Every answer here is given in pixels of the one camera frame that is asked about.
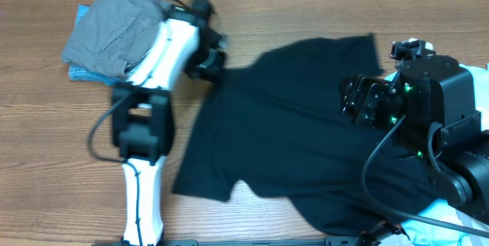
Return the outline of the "black t-shirt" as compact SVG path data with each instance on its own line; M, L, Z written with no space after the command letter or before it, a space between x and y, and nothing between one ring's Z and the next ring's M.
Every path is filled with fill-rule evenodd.
M313 38L227 70L199 111L173 192L226 202L238 181L287 197L317 230L353 236L384 220L361 191L418 214L436 200L422 164L341 115L340 82L381 74L372 36Z

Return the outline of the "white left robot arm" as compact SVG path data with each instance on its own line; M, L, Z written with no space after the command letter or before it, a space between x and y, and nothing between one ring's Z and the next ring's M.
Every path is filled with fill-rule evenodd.
M112 90L112 143L125 175L127 222L123 245L160 245L164 163L173 145L170 93L181 73L215 83L224 71L225 35L211 27L209 0L173 5L159 23L148 55Z

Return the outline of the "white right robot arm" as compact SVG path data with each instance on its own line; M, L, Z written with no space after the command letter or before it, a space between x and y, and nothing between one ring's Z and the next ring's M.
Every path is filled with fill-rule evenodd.
M393 131L393 142L425 164L449 205L488 222L488 132L469 70L428 55L402 61L392 80L346 77L340 93L342 114L354 125Z

